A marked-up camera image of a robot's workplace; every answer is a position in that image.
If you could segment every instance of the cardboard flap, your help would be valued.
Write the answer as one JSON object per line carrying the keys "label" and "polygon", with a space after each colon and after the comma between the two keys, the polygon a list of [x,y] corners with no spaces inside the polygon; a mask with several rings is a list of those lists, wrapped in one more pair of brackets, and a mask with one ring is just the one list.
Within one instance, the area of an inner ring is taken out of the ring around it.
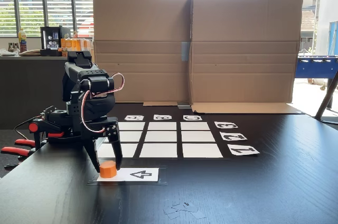
{"label": "cardboard flap", "polygon": [[192,41],[299,41],[303,0],[193,0]]}
{"label": "cardboard flap", "polygon": [[195,102],[191,108],[193,112],[207,114],[302,114],[289,104],[276,102]]}
{"label": "cardboard flap", "polygon": [[191,0],[93,0],[96,41],[190,41]]}

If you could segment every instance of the white paper piece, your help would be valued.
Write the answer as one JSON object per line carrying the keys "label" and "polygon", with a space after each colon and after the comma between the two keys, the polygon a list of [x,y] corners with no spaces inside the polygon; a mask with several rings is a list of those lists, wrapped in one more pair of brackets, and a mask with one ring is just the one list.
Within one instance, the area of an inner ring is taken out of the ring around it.
{"label": "white paper piece", "polygon": [[252,146],[230,145],[228,147],[233,155],[259,154]]}
{"label": "white paper piece", "polygon": [[[123,157],[133,157],[136,151],[137,144],[138,143],[121,144]],[[114,158],[115,154],[111,144],[101,144],[99,150],[97,150],[97,156],[99,158]]]}
{"label": "white paper piece", "polygon": [[169,115],[154,115],[154,120],[170,120],[172,119]]}
{"label": "white paper piece", "polygon": [[182,142],[215,142],[211,131],[182,131]]}
{"label": "white paper piece", "polygon": [[121,131],[120,132],[120,141],[121,142],[139,142],[139,139],[141,138],[142,131]]}
{"label": "white paper piece", "polygon": [[127,121],[142,121],[144,116],[140,115],[128,115],[126,116],[125,120]]}
{"label": "white paper piece", "polygon": [[217,144],[182,144],[184,158],[223,158]]}
{"label": "white paper piece", "polygon": [[145,142],[177,142],[177,132],[174,130],[149,130]]}
{"label": "white paper piece", "polygon": [[119,130],[143,130],[145,122],[118,122]]}
{"label": "white paper piece", "polygon": [[217,128],[220,128],[220,129],[238,128],[237,125],[235,125],[234,123],[230,123],[230,122],[215,122],[215,125]]}
{"label": "white paper piece", "polygon": [[241,133],[222,133],[220,132],[221,137],[225,141],[245,141],[247,138],[244,137]]}
{"label": "white paper piece", "polygon": [[202,120],[200,116],[183,116],[183,119],[187,121]]}
{"label": "white paper piece", "polygon": [[181,122],[181,130],[210,130],[207,122]]}
{"label": "white paper piece", "polygon": [[176,143],[144,143],[140,158],[177,158]]}
{"label": "white paper piece", "polygon": [[122,167],[113,178],[97,178],[98,182],[157,182],[158,168]]}
{"label": "white paper piece", "polygon": [[148,130],[176,130],[176,122],[150,122]]}

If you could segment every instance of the paper scrap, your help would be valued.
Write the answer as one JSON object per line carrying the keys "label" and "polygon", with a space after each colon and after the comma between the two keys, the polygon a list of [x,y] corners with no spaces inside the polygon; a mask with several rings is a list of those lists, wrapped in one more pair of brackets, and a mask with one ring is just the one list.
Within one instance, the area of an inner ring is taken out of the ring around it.
{"label": "paper scrap", "polygon": [[170,214],[170,213],[173,213],[173,212],[177,212],[178,210],[171,208],[171,207],[167,207],[167,208],[164,208],[163,211],[165,212],[165,214]]}
{"label": "paper scrap", "polygon": [[172,206],[172,208],[180,210],[180,211],[185,211],[186,210],[183,204],[178,204],[176,206]]}
{"label": "paper scrap", "polygon": [[175,199],[174,201],[173,201],[173,206],[176,206],[176,205],[178,205],[178,204],[180,204],[180,199]]}
{"label": "paper scrap", "polygon": [[173,213],[167,214],[167,216],[169,217],[169,219],[172,220],[172,219],[175,219],[175,218],[179,217],[180,213],[179,212],[173,212]]}
{"label": "paper scrap", "polygon": [[204,215],[203,212],[201,212],[200,210],[197,212],[190,212],[192,214],[193,217],[195,217],[196,219],[203,219],[206,218],[206,216]]}
{"label": "paper scrap", "polygon": [[187,212],[197,212],[199,210],[198,207],[194,206],[192,203],[184,203],[183,206]]}

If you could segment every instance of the arrow sign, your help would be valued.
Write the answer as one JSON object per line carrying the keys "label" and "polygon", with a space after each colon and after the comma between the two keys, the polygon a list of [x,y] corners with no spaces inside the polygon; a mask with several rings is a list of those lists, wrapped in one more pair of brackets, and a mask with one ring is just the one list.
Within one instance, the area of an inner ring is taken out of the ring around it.
{"label": "arrow sign", "polygon": [[152,176],[151,173],[146,173],[145,170],[139,171],[139,172],[136,172],[136,173],[132,173],[130,175],[135,176],[137,178],[141,178],[141,179],[143,179],[145,176]]}
{"label": "arrow sign", "polygon": [[99,182],[157,182],[157,167],[122,167],[112,178],[102,178],[99,176]]}

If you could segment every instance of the black table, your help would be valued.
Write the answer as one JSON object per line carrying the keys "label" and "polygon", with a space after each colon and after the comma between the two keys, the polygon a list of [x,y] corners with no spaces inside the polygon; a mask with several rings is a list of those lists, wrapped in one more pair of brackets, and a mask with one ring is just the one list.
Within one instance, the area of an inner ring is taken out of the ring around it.
{"label": "black table", "polygon": [[[113,114],[119,120],[144,115],[148,122],[153,114],[181,121],[192,112],[119,104]],[[209,125],[236,123],[236,132],[248,138],[240,144],[260,154],[128,158],[124,167],[163,167],[166,183],[89,185],[97,174],[79,144],[46,144],[0,180],[0,223],[338,223],[336,130],[307,115],[202,118]],[[170,220],[163,212],[165,200],[177,198],[193,202],[207,218],[196,220],[181,211]]]}

